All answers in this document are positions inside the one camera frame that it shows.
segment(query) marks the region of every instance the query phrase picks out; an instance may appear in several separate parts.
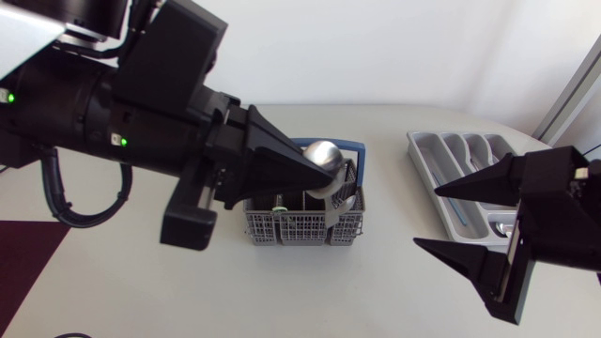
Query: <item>utensil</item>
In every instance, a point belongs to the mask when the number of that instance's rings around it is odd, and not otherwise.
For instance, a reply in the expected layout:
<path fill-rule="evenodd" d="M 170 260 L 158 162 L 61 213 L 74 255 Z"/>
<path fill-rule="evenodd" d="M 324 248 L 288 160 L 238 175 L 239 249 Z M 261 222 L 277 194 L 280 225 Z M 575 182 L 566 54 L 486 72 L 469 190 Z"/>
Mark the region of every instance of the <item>utensil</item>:
<path fill-rule="evenodd" d="M 348 212 L 355 205 L 357 195 L 352 195 L 346 200 L 342 201 L 338 207 L 334 207 L 334 203 L 331 198 L 326 199 L 326 228 L 334 226 L 339 221 L 340 215 Z"/>
<path fill-rule="evenodd" d="M 328 173 L 335 175 L 334 180 L 324 188 L 307 191 L 316 199 L 324 199 L 337 192 L 345 182 L 344 158 L 340 149 L 330 141 L 317 141 L 302 152 L 302 156 L 315 163 Z"/>

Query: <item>gray cutlery tray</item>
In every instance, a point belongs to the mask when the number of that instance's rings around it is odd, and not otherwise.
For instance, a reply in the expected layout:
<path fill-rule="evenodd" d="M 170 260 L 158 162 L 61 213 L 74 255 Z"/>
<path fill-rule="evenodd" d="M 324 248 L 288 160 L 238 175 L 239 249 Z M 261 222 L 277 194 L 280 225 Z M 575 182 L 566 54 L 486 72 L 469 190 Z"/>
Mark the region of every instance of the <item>gray cutlery tray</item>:
<path fill-rule="evenodd" d="M 434 189 L 516 154 L 498 134 L 480 132 L 410 131 L 408 152 L 446 227 L 449 238 L 502 251 L 509 238 L 496 223 L 516 220 L 516 208 L 439 197 Z"/>

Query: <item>gray cutlery basket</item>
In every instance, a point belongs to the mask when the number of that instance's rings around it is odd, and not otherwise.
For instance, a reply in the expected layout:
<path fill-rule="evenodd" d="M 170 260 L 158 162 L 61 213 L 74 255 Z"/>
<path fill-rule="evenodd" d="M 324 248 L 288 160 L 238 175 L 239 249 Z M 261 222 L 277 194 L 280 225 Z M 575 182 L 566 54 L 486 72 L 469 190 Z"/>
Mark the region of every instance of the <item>gray cutlery basket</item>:
<path fill-rule="evenodd" d="M 365 201 L 362 187 L 357 187 L 357 169 L 345 159 L 346 178 L 342 188 L 331 199 L 335 207 L 356 194 L 349 212 L 339 217 L 330 229 L 325 226 L 325 203 L 306 192 L 291 192 L 250 198 L 244 201 L 246 233 L 254 245 L 312 246 L 328 242 L 334 246 L 348 246 L 362 234 Z"/>

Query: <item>dishwasher basket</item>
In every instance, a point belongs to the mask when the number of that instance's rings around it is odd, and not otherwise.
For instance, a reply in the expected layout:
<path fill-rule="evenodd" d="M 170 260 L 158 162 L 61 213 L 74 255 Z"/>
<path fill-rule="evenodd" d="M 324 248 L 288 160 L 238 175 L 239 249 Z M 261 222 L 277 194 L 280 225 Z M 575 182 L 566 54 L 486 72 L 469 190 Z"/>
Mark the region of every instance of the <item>dishwasher basket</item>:
<path fill-rule="evenodd" d="M 317 139 L 293 139 L 299 146 L 308 146 Z M 277 195 L 258 196 L 244 201 L 246 233 L 255 245 L 310 246 L 323 245 L 326 241 L 334 246 L 348 246 L 362 234 L 365 200 L 362 190 L 362 169 L 365 160 L 363 144 L 342 140 L 328 140 L 344 150 L 358 153 L 358 167 L 353 160 L 345 159 L 345 183 L 331 198 L 334 207 L 356 194 L 350 211 L 339 216 L 331 228 L 325 224 L 325 202 L 306 192 L 287 192 Z"/>

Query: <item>white wall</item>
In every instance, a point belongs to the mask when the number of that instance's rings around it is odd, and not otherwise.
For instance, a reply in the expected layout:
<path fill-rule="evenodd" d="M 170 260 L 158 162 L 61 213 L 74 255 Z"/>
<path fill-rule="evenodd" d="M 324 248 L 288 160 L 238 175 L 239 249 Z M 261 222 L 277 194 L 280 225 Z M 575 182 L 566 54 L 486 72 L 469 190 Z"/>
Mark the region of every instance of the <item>white wall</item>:
<path fill-rule="evenodd" d="M 213 89 L 408 103 L 531 133 L 601 33 L 598 0 L 195 0 L 229 23 Z"/>

